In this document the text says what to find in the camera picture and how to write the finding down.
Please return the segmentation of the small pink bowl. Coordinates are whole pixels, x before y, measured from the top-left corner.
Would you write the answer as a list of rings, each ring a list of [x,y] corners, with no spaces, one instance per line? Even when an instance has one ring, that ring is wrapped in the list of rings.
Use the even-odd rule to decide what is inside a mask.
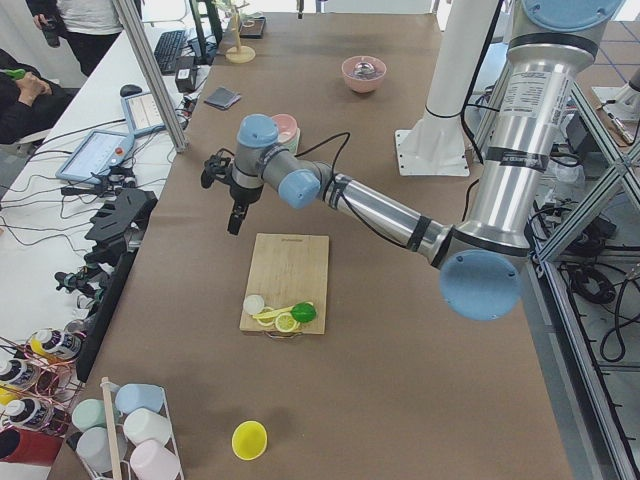
[[[298,124],[292,115],[280,113],[273,115],[271,119],[276,123],[280,143],[287,143],[296,137]]]

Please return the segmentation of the upper green bowl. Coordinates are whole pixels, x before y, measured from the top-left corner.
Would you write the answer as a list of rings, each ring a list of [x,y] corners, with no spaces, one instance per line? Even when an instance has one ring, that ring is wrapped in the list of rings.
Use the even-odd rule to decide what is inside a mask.
[[[296,154],[299,145],[300,130],[281,132],[278,142],[285,146],[291,153]]]

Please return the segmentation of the large pink bowl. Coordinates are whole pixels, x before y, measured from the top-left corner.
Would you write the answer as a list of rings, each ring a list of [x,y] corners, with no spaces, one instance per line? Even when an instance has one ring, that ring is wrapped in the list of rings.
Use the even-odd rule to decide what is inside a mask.
[[[352,76],[353,67],[361,59],[374,64],[379,72],[379,76],[370,80],[361,80],[354,78]],[[387,66],[379,58],[367,55],[356,55],[353,57],[349,57],[343,61],[341,65],[341,72],[344,83],[350,90],[356,93],[369,93],[375,91],[382,84],[383,79],[387,73]]]

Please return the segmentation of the wooden cutting board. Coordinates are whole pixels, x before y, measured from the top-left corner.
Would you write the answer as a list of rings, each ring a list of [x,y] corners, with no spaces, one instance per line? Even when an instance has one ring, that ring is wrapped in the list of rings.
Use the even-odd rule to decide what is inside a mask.
[[[245,294],[259,295],[273,309],[302,301],[314,304],[316,317],[297,329],[325,333],[329,265],[326,235],[259,233],[253,248]]]

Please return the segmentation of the white steamed bun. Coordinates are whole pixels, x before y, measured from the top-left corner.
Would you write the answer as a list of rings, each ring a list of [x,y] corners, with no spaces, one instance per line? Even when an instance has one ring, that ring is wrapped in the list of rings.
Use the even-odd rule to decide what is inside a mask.
[[[248,315],[257,315],[265,308],[265,301],[261,295],[251,294],[243,300],[243,311]]]

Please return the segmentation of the grey folded cloth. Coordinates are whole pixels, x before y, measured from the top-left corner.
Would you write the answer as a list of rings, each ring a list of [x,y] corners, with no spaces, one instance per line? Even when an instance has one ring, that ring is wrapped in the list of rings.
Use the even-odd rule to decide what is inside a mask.
[[[204,100],[208,106],[219,110],[228,110],[242,98],[241,94],[226,87],[218,87]]]

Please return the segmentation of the yellow plastic knife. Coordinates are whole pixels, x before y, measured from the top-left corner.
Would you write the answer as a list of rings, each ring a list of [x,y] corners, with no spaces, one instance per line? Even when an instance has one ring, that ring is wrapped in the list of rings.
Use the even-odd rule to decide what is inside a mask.
[[[281,314],[281,313],[284,313],[284,312],[290,312],[291,313],[291,309],[292,309],[293,306],[294,305],[288,306],[288,307],[279,308],[279,309],[274,309],[274,313],[278,313],[278,315]]]

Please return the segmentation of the lemon half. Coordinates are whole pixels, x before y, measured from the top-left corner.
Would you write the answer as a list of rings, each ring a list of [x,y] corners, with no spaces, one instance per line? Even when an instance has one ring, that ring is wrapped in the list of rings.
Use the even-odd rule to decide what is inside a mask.
[[[262,327],[271,327],[274,324],[278,313],[274,313],[272,307],[265,306],[264,309],[253,316],[254,320]]]

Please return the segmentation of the lime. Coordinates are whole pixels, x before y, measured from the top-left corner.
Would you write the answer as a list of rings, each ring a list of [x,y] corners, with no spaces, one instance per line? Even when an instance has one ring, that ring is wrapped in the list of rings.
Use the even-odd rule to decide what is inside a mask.
[[[301,302],[292,307],[291,315],[299,323],[309,323],[317,317],[317,311],[312,303]]]

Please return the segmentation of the black equipment on desk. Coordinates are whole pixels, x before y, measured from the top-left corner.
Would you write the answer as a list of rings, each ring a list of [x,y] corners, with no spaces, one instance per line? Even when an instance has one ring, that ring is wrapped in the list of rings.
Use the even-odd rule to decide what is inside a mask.
[[[94,243],[84,256],[85,266],[76,273],[54,275],[59,290],[79,291],[94,300],[76,360],[77,378],[83,383],[89,379],[157,202],[154,192],[139,188],[125,188],[115,199],[105,201],[90,219],[92,227],[85,235]]]

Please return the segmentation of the far blue teach pendant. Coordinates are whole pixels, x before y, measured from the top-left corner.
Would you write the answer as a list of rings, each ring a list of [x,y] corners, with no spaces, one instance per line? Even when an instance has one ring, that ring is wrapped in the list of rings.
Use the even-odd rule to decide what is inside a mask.
[[[165,129],[159,108],[150,92],[123,97],[121,105],[129,131],[135,138]]]

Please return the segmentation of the blue teach pendant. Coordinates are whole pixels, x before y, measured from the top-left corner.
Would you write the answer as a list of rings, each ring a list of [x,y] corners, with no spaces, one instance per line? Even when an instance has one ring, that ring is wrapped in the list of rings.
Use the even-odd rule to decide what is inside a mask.
[[[99,176],[108,175],[125,161],[134,145],[132,133],[92,130],[57,170],[61,180],[98,184]]]
[[[129,131],[135,138],[165,129],[159,108],[150,92],[123,97],[121,105]]]

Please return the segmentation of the wooden mug tree stand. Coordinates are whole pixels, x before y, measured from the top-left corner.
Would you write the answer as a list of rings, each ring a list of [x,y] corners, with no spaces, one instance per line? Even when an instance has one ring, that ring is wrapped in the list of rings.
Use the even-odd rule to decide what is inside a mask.
[[[226,51],[226,60],[234,64],[251,62],[256,56],[255,50],[247,45],[243,45],[240,38],[241,10],[247,7],[249,3],[247,1],[220,0],[215,1],[214,4],[218,9],[223,10],[231,16],[231,26],[235,44]]]

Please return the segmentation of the near blue teach pendant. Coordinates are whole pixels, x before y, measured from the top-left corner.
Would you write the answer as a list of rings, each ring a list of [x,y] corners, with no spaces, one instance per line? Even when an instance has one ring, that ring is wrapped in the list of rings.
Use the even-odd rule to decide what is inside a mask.
[[[108,175],[125,161],[134,145],[132,133],[92,130],[57,170],[61,180],[98,184],[99,176]]]

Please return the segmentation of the computer mouse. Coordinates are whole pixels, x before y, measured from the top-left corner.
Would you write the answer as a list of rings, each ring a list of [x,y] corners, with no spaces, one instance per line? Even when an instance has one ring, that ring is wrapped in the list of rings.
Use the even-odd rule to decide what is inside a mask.
[[[142,92],[142,88],[135,84],[125,84],[120,88],[119,95],[121,98],[137,95]]]

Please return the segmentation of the black keyboard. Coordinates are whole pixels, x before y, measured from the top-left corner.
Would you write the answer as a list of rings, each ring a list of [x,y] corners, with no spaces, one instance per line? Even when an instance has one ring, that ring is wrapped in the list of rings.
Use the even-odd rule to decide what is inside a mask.
[[[154,58],[162,75],[175,72],[177,59],[181,56],[186,40],[185,30],[165,31],[160,35],[154,48]]]

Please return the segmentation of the light blue cup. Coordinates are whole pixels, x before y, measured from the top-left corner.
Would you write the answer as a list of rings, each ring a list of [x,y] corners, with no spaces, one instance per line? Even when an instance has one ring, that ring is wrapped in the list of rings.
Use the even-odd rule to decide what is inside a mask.
[[[115,406],[123,414],[129,415],[139,408],[159,413],[164,404],[163,389],[153,384],[129,383],[119,388]]]

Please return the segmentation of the yellow sauce bottle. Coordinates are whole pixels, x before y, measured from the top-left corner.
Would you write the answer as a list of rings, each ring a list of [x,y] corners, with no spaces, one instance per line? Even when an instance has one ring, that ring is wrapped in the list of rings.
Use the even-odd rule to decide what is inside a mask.
[[[42,329],[35,332],[30,339],[33,348],[60,361],[71,361],[78,357],[82,348],[82,339],[72,333]]]

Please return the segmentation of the yellow cup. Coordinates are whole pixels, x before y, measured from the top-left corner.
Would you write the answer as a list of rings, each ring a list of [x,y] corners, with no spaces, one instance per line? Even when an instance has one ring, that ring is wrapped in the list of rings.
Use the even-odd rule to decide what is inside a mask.
[[[267,445],[267,430],[256,420],[242,422],[232,434],[232,451],[237,458],[244,461],[259,458],[266,451]]]

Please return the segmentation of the seated person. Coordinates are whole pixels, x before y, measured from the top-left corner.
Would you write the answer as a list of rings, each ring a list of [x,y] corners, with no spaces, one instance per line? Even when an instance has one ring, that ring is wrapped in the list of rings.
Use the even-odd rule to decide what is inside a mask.
[[[51,129],[73,96],[1,50],[1,143]]]

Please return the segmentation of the white cup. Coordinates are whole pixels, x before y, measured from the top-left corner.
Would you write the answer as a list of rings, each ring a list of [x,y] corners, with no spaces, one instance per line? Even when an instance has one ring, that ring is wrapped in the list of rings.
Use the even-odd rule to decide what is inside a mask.
[[[166,445],[172,430],[166,417],[146,408],[138,408],[126,417],[123,432],[134,445],[146,440],[156,440],[161,445]]]

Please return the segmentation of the pale green cup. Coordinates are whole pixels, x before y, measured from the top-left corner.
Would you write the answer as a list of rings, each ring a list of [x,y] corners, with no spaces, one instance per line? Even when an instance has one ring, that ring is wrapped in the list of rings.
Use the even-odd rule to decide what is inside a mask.
[[[73,426],[81,432],[95,427],[106,428],[105,403],[100,399],[85,399],[79,402],[71,413]]]

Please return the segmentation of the pink cup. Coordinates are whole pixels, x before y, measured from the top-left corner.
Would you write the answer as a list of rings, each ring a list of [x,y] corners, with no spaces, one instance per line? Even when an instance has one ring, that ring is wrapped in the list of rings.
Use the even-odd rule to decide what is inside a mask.
[[[130,464],[140,480],[173,480],[180,472],[177,456],[154,439],[143,441],[134,448]]]

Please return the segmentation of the grey cup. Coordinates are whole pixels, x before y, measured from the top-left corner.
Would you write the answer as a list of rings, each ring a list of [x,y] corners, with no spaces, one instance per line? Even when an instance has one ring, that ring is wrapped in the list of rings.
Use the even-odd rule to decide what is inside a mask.
[[[98,473],[112,470],[108,430],[105,427],[92,427],[80,436],[76,454]]]

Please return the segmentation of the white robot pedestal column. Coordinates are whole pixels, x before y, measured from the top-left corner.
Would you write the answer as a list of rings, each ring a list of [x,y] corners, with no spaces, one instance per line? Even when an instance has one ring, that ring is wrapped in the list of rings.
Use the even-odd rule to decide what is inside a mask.
[[[403,176],[469,175],[461,126],[468,91],[492,39],[501,3],[454,1],[440,44],[424,114],[410,130],[398,130],[396,157]]]

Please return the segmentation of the aluminium frame rail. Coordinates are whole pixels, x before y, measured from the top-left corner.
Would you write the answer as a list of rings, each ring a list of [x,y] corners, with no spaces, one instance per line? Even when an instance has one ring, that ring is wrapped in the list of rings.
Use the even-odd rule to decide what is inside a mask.
[[[639,475],[639,125],[615,102],[632,72],[579,77],[529,223],[544,370],[578,479]]]

